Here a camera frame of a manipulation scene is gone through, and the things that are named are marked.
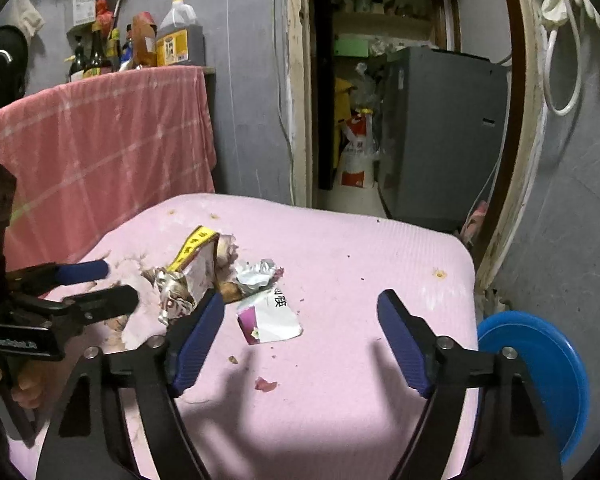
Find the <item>left hand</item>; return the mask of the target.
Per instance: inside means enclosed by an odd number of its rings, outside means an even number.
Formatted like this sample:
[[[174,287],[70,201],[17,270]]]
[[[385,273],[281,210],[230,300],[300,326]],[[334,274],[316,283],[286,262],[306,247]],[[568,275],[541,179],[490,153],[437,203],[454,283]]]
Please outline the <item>left hand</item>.
[[[12,387],[12,400],[20,408],[38,408],[42,403],[44,393],[44,366],[40,362],[30,361],[23,365]],[[0,380],[3,372],[0,369]]]

